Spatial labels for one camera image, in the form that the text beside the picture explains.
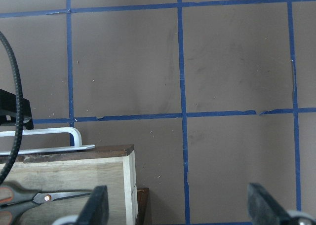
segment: white metal bracket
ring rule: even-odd
[[[39,130],[23,130],[23,135],[40,135],[40,134],[54,134],[54,133],[70,133],[74,137],[74,146],[56,147],[47,149],[32,149],[32,150],[19,150],[19,154],[41,153],[41,152],[63,152],[74,150],[88,150],[93,149],[95,145],[82,145],[80,132],[72,127],[48,128]],[[15,131],[2,131],[0,137],[14,136]],[[9,155],[10,151],[0,151],[0,156]]]

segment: gray floor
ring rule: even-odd
[[[241,223],[249,182],[316,216],[315,10],[316,0],[0,0],[0,30],[36,128],[135,144],[154,224]],[[14,92],[2,46],[0,60],[0,88]],[[22,148],[66,145],[68,135],[25,137]]]

